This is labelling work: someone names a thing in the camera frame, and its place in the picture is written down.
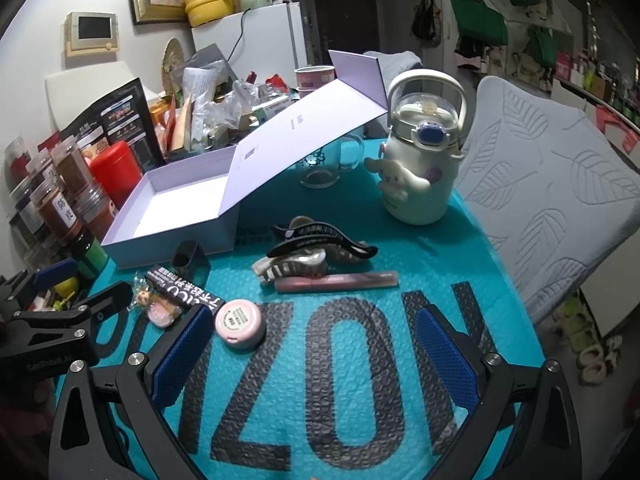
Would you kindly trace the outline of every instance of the cinnamoroll water bottle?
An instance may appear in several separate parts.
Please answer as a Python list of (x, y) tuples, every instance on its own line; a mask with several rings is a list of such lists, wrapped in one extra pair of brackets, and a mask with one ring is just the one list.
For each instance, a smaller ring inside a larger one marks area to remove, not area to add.
[[(440, 96), (416, 92), (398, 99), (411, 81), (436, 81), (462, 96), (460, 113)], [(465, 92), (458, 81), (436, 70), (409, 70), (396, 77), (388, 92), (390, 134), (379, 159), (365, 167), (380, 176), (378, 188), (386, 210), (400, 221), (427, 225), (446, 212), (463, 155), (458, 135), (466, 115)]]

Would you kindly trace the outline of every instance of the pink round compact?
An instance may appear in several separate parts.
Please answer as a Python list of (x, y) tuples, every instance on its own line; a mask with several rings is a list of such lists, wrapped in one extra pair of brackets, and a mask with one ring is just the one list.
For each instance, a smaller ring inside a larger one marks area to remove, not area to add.
[(216, 332), (233, 348), (247, 349), (256, 346), (265, 330), (262, 313), (251, 301), (229, 301), (216, 314)]
[(174, 317), (160, 303), (153, 302), (146, 311), (149, 321), (158, 328), (167, 328), (174, 322)]

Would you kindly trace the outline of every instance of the black cable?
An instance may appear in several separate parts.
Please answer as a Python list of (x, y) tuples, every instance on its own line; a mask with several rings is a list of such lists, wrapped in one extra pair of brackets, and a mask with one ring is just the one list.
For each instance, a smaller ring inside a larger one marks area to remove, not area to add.
[(238, 43), (240, 43), (240, 40), (242, 40), (242, 37), (244, 36), (244, 17), (250, 10), (251, 9), (247, 9), (245, 12), (242, 13), (242, 16), (240, 17), (240, 37), (238, 38), (238, 41), (236, 41), (236, 44), (234, 45), (234, 48), (231, 51), (231, 54), (229, 54), (229, 57), (226, 58), (227, 61), (231, 61), (231, 57), (236, 51), (236, 47), (238, 47)]

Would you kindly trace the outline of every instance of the black hair claw clip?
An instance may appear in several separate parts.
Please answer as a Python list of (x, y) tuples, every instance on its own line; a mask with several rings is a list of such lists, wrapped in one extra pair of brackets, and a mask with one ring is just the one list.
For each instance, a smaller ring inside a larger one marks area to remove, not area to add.
[(283, 229), (272, 226), (276, 238), (283, 240), (267, 253), (269, 258), (290, 254), (293, 251), (308, 247), (337, 244), (360, 259), (368, 260), (378, 254), (378, 248), (354, 242), (345, 236), (340, 229), (325, 222), (312, 222), (295, 228)]

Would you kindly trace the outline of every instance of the hanging bag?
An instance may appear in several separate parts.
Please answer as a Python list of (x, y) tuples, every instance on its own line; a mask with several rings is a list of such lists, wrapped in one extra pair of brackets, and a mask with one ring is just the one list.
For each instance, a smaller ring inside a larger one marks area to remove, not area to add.
[(440, 9), (433, 0), (420, 0), (411, 32), (418, 38), (423, 46), (434, 47), (442, 40), (442, 20)]

